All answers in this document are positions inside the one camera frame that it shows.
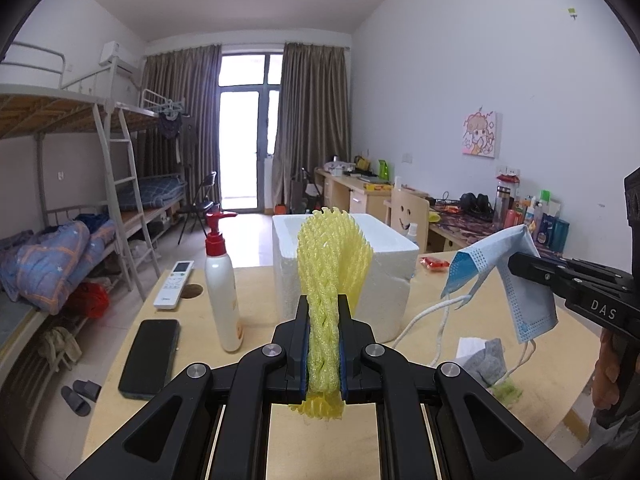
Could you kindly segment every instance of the window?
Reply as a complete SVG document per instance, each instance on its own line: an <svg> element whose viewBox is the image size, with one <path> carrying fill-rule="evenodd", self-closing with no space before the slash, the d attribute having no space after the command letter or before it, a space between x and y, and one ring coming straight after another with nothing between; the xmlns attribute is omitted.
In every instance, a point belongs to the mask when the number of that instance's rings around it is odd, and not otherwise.
<svg viewBox="0 0 640 480"><path fill-rule="evenodd" d="M269 113L267 115L267 154L273 155L276 147L276 133L278 131L278 106L280 105L280 90L269 90Z"/></svg>
<svg viewBox="0 0 640 480"><path fill-rule="evenodd" d="M269 83L270 85L279 85L281 77L282 77L282 54L271 54L267 83Z"/></svg>
<svg viewBox="0 0 640 480"><path fill-rule="evenodd" d="M264 54L260 56L223 56L218 85L261 85L264 82L265 58Z"/></svg>

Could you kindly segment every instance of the air conditioner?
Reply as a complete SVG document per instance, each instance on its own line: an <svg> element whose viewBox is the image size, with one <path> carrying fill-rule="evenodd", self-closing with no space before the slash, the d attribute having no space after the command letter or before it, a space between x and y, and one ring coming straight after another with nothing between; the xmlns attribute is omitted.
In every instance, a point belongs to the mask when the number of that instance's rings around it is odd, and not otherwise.
<svg viewBox="0 0 640 480"><path fill-rule="evenodd" d="M100 66L108 65L114 57L120 60L118 65L129 70L129 72L135 72L138 69L138 62L140 60L121 46L121 44L117 41L105 43L102 48L102 54L100 55Z"/></svg>

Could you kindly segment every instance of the mask ear loop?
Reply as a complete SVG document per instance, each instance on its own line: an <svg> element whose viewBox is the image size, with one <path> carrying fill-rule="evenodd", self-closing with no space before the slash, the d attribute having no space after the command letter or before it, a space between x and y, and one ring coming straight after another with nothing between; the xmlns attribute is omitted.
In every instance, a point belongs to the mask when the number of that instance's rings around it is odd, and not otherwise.
<svg viewBox="0 0 640 480"><path fill-rule="evenodd" d="M398 343L402 341L404 336L408 334L409 330L411 330L412 327L418 321L420 321L424 316L428 316L429 314L436 312L441 308L444 308L445 311L442 316L442 321L440 322L440 327L438 328L438 335L436 336L436 355L433 358L433 361L429 363L430 367L434 367L440 360L440 355L442 353L442 335L444 334L444 328L447 325L447 320L449 319L451 306L457 303L466 303L469 300L471 300L471 295L469 294L466 294L464 296L459 296L457 298L454 298L453 300L450 300L449 294L447 294L447 299L445 301L441 301L440 303L430 306L429 308L424 309L420 314L415 316L409 322L409 324L404 328L404 330L402 330L398 338L396 338L396 340L391 345L391 348L395 349L398 346ZM527 348L529 347L529 344L531 344L532 349L529 355L527 355ZM513 368L508 370L507 373L505 373L500 379L498 379L495 382L494 386L498 386L499 384L502 384L504 381L506 381L509 378L511 374L514 373L514 371L520 368L523 364L526 364L527 362L529 362L529 359L531 359L531 356L535 353L536 348L537 348L537 345L535 340L533 339L531 341L527 341L526 343L524 343L524 348L522 349L522 354L520 355L520 359L518 360L518 363Z"/></svg>
<svg viewBox="0 0 640 480"><path fill-rule="evenodd" d="M529 347L529 343L531 343L531 353L525 358L525 355L527 353L527 348ZM514 371L516 371L518 368L520 368L523 364L526 364L529 359L531 359L531 356L535 353L536 351L536 341L535 340L531 340L531 341L527 341L524 343L524 348L522 349L522 355L520 356L520 359L518 361L518 364L516 364L511 370L508 370L507 373L505 373L500 379L498 379L497 381L495 381L494 386L499 386L500 384L502 384L504 381L506 381L509 376L511 374L514 373Z"/></svg>
<svg viewBox="0 0 640 480"><path fill-rule="evenodd" d="M429 308L424 309L420 314L415 316L409 322L409 324L405 327L405 329L402 330L401 334L398 336L398 338L396 338L396 340L391 345L391 348L396 348L396 346L398 346L398 343L402 341L402 339L404 338L404 336L407 335L409 330L411 330L412 327L418 321L420 321L424 316L428 316L432 312L436 312L436 310L440 310L441 308L444 308L446 310L444 311L444 315L442 316L442 322L440 323L440 327L438 329L438 335L436 337L436 357L433 359L433 361L430 364L430 366L433 367L440 359L440 353L442 352L442 334L444 333L444 327L447 324L447 319L449 319L449 312L450 312L451 305L454 305L457 303L463 303L463 302L466 303L470 299L471 299L471 296L468 294L465 294L464 296L459 296L457 298L454 298L453 300L450 300L449 295L447 294L447 299L445 301L441 301L440 303L430 306Z"/></svg>

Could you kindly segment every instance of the blue bedding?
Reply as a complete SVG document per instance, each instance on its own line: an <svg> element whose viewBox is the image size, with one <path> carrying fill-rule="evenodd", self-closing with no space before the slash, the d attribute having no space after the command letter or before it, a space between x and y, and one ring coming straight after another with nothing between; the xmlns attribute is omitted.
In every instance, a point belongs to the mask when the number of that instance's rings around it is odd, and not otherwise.
<svg viewBox="0 0 640 480"><path fill-rule="evenodd" d="M138 179L140 198L144 209L164 207L184 194L186 184L178 175L146 176ZM136 196L133 183L118 191L118 203L122 211L135 211Z"/></svg>
<svg viewBox="0 0 640 480"><path fill-rule="evenodd" d="M71 221L53 232L26 231L0 240L0 283L12 301L21 296L50 314L101 261L105 246L115 236L109 220L92 234L81 221Z"/></svg>

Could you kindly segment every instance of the human hand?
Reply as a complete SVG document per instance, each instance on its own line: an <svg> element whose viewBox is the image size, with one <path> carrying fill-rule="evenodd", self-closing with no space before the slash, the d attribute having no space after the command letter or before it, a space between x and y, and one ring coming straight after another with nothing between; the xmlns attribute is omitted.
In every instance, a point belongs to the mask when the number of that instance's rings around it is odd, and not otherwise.
<svg viewBox="0 0 640 480"><path fill-rule="evenodd" d="M591 398L599 410L608 410L620 400L616 381L620 374L620 358L613 349L613 333L602 329L600 334L600 356L596 361ZM640 358L636 362L636 372L640 371Z"/></svg>

